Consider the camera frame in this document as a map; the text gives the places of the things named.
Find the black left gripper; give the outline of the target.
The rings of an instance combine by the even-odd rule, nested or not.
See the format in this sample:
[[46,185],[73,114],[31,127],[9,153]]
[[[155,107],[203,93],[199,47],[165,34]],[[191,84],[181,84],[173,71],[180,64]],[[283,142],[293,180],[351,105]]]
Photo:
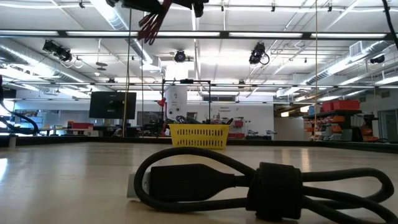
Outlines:
[[[201,17],[203,15],[204,4],[209,3],[209,0],[172,0],[172,2],[189,9],[193,7],[195,17]],[[151,13],[162,11],[162,5],[158,0],[124,0],[123,6]]]

